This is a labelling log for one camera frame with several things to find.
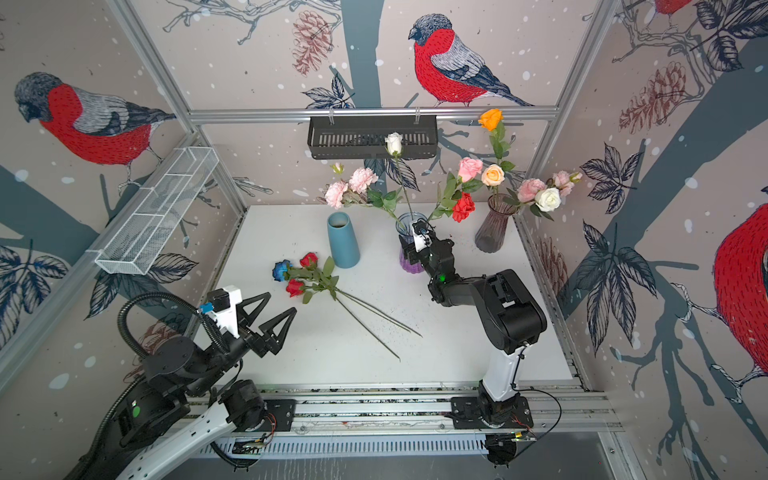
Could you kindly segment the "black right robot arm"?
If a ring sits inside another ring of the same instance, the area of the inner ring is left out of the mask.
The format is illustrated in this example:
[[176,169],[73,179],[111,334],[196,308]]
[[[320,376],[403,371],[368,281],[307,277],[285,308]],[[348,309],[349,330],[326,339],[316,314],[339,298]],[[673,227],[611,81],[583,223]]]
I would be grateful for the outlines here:
[[490,427],[507,422],[532,426],[527,399],[517,386],[520,362],[547,329],[546,315],[517,273],[462,277],[454,266],[453,241],[440,239],[428,221],[411,223],[412,242],[401,243],[405,258],[430,276],[432,300],[444,307],[473,306],[496,348],[479,383],[479,418]]

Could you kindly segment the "single pink rose stem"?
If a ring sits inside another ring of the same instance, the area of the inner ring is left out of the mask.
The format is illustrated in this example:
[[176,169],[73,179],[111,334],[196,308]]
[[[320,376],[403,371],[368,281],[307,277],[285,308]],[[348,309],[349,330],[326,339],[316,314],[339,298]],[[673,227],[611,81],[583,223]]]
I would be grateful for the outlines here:
[[458,172],[449,173],[443,192],[439,196],[438,206],[444,210],[453,210],[453,207],[463,198],[465,194],[471,194],[479,190],[483,183],[480,175],[484,164],[482,161],[473,158],[463,158],[459,162]]

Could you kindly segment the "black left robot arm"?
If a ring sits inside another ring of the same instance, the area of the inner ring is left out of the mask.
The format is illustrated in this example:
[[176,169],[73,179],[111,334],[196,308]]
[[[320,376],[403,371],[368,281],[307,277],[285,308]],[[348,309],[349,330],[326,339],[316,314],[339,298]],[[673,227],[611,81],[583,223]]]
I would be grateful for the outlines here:
[[[68,478],[161,479],[206,445],[235,469],[253,466],[251,460],[227,455],[217,440],[235,432],[257,432],[262,435],[257,445],[265,447],[276,433],[290,430],[296,403],[266,401],[249,379],[232,379],[221,389],[215,385],[229,370],[242,367],[247,353],[263,357],[282,350],[296,308],[256,331],[250,328],[270,298],[263,293],[241,300],[233,291],[218,289],[199,307],[160,291],[128,300],[118,313],[117,327],[140,357],[143,372],[111,405]],[[201,349],[181,335],[148,352],[127,320],[135,305],[150,299],[175,303],[200,318],[210,345]]]

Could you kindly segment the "orange rose stem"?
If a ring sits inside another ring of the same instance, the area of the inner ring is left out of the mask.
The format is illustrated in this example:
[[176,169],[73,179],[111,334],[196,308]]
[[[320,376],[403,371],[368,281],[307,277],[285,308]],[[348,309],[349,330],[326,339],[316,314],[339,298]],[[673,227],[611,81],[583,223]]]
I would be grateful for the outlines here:
[[506,136],[506,127],[503,124],[503,113],[499,109],[490,109],[484,112],[480,119],[480,125],[489,132],[489,140],[496,161],[485,168],[481,181],[489,189],[492,195],[499,193],[499,187],[505,181],[506,173],[512,171],[515,165],[505,159],[510,151],[511,141]]

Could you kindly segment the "pink carnation stem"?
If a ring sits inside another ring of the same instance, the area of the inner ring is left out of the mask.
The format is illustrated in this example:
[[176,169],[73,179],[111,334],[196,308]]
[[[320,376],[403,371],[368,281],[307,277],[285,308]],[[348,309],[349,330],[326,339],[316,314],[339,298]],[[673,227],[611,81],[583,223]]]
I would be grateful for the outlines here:
[[522,204],[531,205],[537,192],[547,188],[558,188],[563,201],[582,179],[580,172],[559,171],[554,173],[546,181],[540,179],[527,179],[519,187],[517,199]]

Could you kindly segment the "small red rose stem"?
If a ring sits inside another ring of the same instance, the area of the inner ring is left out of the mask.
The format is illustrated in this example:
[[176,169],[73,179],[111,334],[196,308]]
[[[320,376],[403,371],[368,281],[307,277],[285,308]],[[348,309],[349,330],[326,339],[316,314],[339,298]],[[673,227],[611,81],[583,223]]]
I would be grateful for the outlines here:
[[[321,262],[319,260],[319,257],[314,252],[307,253],[304,257],[302,257],[300,259],[300,261],[299,261],[299,266],[301,266],[301,267],[317,266],[317,267],[323,268],[327,273],[332,271],[333,275],[335,275],[334,271],[336,269],[335,262],[334,262],[334,260],[331,257],[327,257],[324,262]],[[339,286],[338,286],[338,283],[337,283],[337,285],[335,287],[322,287],[322,286],[316,285],[316,284],[307,284],[307,283],[305,283],[305,284],[312,288],[313,296],[316,295],[316,294],[320,294],[320,293],[328,293],[334,301],[335,301],[335,299],[339,299],[342,302],[343,302],[343,300],[351,301],[352,303],[354,303],[354,304],[364,308],[365,310],[375,314],[376,316],[378,316],[378,317],[382,318],[383,320],[391,323],[392,325],[395,325],[396,327],[398,327],[398,328],[400,328],[400,329],[402,329],[402,330],[404,330],[406,332],[409,332],[409,333],[412,333],[412,334],[420,336],[420,333],[418,333],[415,329],[413,329],[412,327],[406,325],[404,322],[396,319],[392,315],[390,315],[388,313],[385,313],[382,309],[374,306],[370,302],[364,301],[364,300],[360,299],[359,297],[357,297],[355,295],[352,295],[352,294],[350,294],[350,293],[340,289]]]

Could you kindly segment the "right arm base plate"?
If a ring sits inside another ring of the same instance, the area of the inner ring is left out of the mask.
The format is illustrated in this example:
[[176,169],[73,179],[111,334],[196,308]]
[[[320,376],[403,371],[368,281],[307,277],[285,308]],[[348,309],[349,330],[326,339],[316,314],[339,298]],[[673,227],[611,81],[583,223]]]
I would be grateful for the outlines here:
[[446,417],[451,419],[457,430],[533,428],[533,419],[528,400],[520,393],[511,398],[494,402],[487,395],[476,397],[453,397]]

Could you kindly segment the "blue purple glass vase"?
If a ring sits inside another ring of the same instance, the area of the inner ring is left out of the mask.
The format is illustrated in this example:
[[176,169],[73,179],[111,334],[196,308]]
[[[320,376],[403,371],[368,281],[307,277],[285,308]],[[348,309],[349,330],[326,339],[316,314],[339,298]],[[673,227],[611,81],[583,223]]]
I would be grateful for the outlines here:
[[427,217],[419,212],[405,212],[400,215],[395,221],[395,227],[399,235],[400,250],[399,250],[399,264],[401,268],[410,274],[420,274],[424,271],[420,263],[411,264],[406,258],[404,246],[414,243],[412,223],[418,220],[426,220]]

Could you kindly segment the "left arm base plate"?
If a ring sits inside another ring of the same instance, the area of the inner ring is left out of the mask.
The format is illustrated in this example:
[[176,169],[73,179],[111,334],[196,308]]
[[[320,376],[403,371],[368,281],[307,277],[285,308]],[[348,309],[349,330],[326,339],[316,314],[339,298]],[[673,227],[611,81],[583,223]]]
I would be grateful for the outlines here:
[[267,399],[261,421],[252,431],[265,434],[289,432],[292,429],[296,406],[294,399]]

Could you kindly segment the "teal ceramic vase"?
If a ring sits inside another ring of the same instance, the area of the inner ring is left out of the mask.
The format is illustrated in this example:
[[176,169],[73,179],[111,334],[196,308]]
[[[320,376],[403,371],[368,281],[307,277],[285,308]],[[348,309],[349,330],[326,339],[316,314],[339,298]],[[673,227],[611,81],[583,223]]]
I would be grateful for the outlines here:
[[360,250],[349,215],[344,212],[331,214],[327,220],[327,231],[335,265],[342,269],[356,266],[360,261]]

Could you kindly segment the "blue rose stem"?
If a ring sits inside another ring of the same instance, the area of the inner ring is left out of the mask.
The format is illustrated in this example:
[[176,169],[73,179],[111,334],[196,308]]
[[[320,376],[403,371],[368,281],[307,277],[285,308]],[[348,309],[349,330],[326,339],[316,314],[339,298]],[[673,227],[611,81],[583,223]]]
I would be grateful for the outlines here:
[[332,271],[327,273],[323,268],[317,266],[296,267],[289,260],[277,262],[273,267],[272,276],[278,282],[297,280],[322,287],[335,287],[339,280],[339,277],[333,275]]

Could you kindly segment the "mauve glass vase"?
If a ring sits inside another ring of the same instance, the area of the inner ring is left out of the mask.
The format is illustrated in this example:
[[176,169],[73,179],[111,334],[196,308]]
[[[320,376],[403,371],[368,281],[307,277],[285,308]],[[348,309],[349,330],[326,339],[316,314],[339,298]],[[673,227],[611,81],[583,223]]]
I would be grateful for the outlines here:
[[494,194],[488,199],[489,212],[475,235],[475,245],[484,253],[495,253],[504,244],[510,217],[518,203],[510,195]]

